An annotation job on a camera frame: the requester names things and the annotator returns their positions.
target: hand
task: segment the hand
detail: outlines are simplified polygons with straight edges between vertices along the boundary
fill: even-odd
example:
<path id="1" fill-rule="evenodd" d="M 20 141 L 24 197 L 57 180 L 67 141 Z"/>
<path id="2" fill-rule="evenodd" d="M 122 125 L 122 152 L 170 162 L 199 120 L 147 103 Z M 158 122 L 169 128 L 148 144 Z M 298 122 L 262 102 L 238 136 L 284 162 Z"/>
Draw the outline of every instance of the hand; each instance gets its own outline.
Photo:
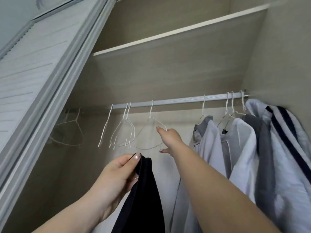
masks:
<path id="1" fill-rule="evenodd" d="M 161 153 L 168 153 L 173 155 L 173 150 L 175 147 L 184 145 L 180 135 L 175 129 L 168 129 L 165 131 L 163 128 L 157 126 L 156 130 L 160 134 L 163 143 L 168 147 L 167 149 L 160 151 Z"/>
<path id="2" fill-rule="evenodd" d="M 134 169 L 141 154 L 124 154 L 111 161 L 83 196 L 90 208 L 98 212 L 98 221 L 102 222 L 117 208 L 122 198 L 138 180 Z"/>

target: metal rod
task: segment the metal rod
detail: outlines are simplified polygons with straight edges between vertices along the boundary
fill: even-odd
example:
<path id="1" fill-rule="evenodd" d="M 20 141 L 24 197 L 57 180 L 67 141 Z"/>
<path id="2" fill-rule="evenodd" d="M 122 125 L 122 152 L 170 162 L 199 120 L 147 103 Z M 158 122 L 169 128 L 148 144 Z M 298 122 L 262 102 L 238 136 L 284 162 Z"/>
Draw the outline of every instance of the metal rod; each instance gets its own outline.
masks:
<path id="1" fill-rule="evenodd" d="M 233 94 L 234 99 L 242 98 L 242 93 L 236 92 Z M 227 93 L 225 94 L 218 94 L 218 95 L 209 95 L 205 96 L 205 101 L 218 101 L 218 100 L 226 100 Z M 229 99 L 232 99 L 232 93 L 229 93 Z M 197 96 L 197 97 L 186 97 L 186 98 L 178 98 L 178 99 L 168 99 L 168 100 L 159 100 L 153 101 L 153 105 L 172 105 L 172 104 L 182 104 L 182 103 L 193 103 L 193 102 L 203 102 L 204 96 Z M 132 103 L 131 107 L 147 107 L 151 106 L 152 101 L 146 102 L 136 102 Z M 124 109 L 126 107 L 126 103 L 124 104 L 117 104 L 113 105 L 113 109 Z"/>

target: painted fingernail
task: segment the painted fingernail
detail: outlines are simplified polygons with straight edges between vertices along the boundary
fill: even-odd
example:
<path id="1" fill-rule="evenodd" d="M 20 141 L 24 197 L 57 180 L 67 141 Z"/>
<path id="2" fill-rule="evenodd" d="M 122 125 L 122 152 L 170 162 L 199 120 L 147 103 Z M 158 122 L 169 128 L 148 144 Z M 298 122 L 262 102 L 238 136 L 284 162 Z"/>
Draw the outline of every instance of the painted fingernail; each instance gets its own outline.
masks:
<path id="1" fill-rule="evenodd" d="M 134 155 L 134 159 L 139 159 L 139 157 L 140 157 L 140 153 L 137 153 Z"/>

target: closet shelf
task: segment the closet shelf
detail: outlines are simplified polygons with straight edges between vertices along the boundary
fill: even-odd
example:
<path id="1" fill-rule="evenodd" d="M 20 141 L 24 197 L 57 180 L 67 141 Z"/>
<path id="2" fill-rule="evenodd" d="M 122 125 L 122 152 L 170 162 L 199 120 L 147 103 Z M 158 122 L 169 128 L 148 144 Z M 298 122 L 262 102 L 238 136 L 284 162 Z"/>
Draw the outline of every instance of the closet shelf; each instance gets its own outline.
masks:
<path id="1" fill-rule="evenodd" d="M 86 63 L 67 107 L 239 91 L 268 7 L 96 52 Z"/>

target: closet door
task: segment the closet door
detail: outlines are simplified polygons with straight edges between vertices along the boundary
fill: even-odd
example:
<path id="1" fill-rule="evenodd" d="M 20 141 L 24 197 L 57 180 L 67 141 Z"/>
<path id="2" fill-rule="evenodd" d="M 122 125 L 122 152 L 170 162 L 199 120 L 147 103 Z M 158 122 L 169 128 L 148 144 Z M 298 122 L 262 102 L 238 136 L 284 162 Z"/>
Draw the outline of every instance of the closet door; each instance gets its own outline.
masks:
<path id="1" fill-rule="evenodd" d="M 0 230 L 114 4 L 83 0 L 42 19 L 0 61 Z"/>

